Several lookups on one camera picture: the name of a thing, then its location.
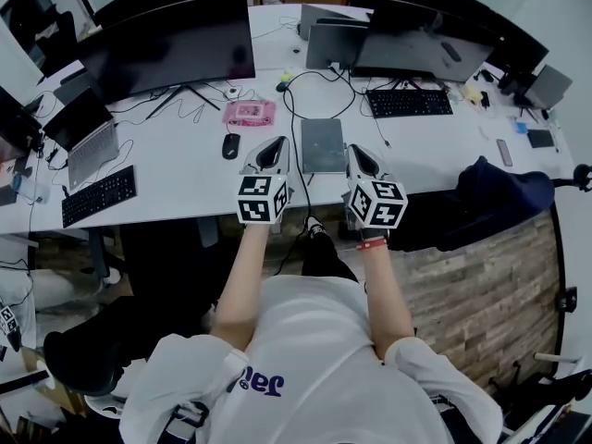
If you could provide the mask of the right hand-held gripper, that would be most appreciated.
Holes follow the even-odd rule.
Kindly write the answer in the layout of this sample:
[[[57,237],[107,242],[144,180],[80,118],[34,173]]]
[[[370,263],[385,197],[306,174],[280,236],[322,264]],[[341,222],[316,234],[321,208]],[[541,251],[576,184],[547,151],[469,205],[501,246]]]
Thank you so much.
[[[363,240],[388,239],[408,205],[402,184],[378,155],[359,144],[347,147],[345,161],[349,191],[343,199],[348,220]]]

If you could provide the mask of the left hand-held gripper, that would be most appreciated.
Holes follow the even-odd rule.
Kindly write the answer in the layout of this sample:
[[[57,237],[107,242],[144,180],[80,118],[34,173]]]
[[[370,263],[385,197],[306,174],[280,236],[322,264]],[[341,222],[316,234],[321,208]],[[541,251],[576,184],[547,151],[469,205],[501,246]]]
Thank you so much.
[[[251,150],[240,171],[237,216],[243,225],[274,225],[291,197],[290,141],[269,139]]]

